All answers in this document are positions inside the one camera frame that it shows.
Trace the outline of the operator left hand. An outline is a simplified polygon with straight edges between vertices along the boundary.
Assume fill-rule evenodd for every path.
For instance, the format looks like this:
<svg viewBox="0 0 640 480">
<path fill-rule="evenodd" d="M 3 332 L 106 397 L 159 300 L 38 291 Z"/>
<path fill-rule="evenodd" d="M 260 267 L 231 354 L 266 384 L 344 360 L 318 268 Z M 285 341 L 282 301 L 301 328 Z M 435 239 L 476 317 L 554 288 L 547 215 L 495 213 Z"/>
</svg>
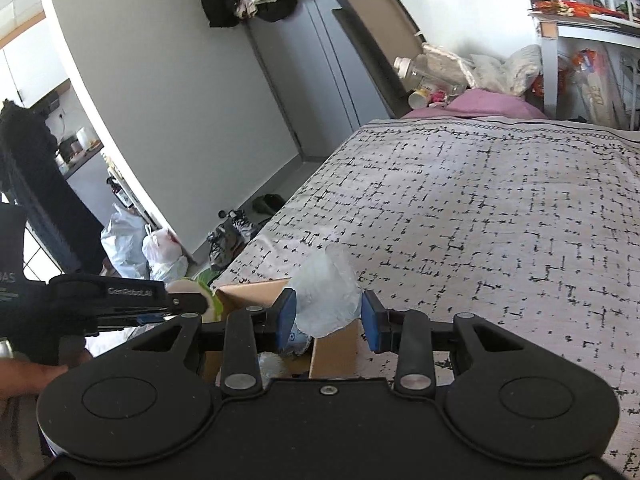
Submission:
<svg viewBox="0 0 640 480">
<path fill-rule="evenodd" d="M 55 378 L 65 374 L 67 365 L 43 365 L 18 359 L 2 359 L 0 366 L 0 399 L 39 394 Z"/>
</svg>

